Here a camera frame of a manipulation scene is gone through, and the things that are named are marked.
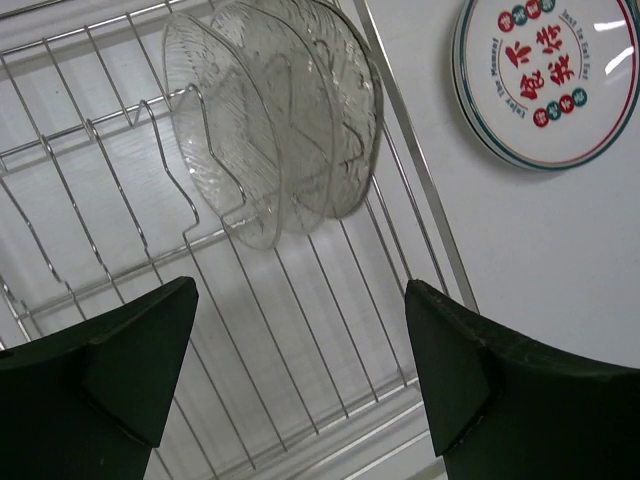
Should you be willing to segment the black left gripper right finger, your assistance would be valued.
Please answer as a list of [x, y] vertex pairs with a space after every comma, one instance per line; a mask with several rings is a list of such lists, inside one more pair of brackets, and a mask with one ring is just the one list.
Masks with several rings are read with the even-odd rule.
[[451, 479], [635, 479], [639, 372], [546, 345], [412, 280], [405, 315]]

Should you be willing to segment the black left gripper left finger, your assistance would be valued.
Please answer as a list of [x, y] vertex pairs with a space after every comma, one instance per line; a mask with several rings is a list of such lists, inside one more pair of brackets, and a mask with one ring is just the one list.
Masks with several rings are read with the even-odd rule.
[[1, 353], [4, 479], [141, 479], [159, 447], [199, 294], [182, 276]]

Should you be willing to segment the green band ceramic plate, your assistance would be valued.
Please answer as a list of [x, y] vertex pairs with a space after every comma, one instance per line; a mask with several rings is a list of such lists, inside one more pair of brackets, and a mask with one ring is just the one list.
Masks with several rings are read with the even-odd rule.
[[469, 126], [470, 130], [473, 132], [477, 140], [484, 147], [484, 149], [490, 152], [495, 158], [498, 158], [500, 161], [510, 166], [525, 169], [532, 172], [537, 172], [537, 169], [535, 169], [534, 167], [526, 164], [522, 164], [521, 162], [510, 159], [504, 152], [501, 152], [500, 149], [496, 147], [493, 144], [493, 142], [484, 135], [481, 127], [475, 121], [475, 118], [471, 111], [471, 106], [465, 100], [463, 96], [463, 91], [462, 91], [461, 63], [460, 63], [458, 54], [456, 53], [459, 37], [460, 37], [460, 34], [458, 31], [458, 27], [455, 27], [454, 33], [452, 34], [451, 47], [450, 47], [451, 75], [452, 75], [452, 83], [454, 86], [454, 91], [457, 98], [457, 103], [464, 117], [464, 120], [466, 121], [467, 125]]

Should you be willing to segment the green rim dotted plate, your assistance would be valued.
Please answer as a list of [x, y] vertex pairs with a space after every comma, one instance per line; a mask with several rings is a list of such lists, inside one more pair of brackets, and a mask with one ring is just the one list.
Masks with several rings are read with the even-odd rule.
[[466, 1], [456, 27], [462, 91], [482, 132], [537, 171], [585, 165], [639, 102], [633, 1]]

